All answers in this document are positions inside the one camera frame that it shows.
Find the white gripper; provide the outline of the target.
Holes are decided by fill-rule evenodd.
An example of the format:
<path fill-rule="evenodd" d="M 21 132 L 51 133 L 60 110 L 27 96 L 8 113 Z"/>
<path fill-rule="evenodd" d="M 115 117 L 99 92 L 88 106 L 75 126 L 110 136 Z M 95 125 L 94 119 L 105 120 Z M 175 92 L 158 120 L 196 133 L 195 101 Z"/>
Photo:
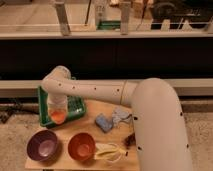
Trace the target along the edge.
<path fill-rule="evenodd" d="M 68 97 L 64 95 L 53 96 L 51 94 L 47 97 L 47 108 L 48 115 L 63 114 L 64 116 L 68 113 Z"/>

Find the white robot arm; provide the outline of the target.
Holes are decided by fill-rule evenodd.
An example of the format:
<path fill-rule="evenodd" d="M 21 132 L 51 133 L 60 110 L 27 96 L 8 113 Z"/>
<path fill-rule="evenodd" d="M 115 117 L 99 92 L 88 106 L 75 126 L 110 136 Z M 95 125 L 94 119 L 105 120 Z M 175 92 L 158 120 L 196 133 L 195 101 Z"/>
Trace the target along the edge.
<path fill-rule="evenodd" d="M 159 78 L 72 80 L 64 66 L 55 67 L 41 82 L 51 104 L 67 96 L 130 107 L 140 171 L 193 171 L 180 100 L 174 88 Z"/>

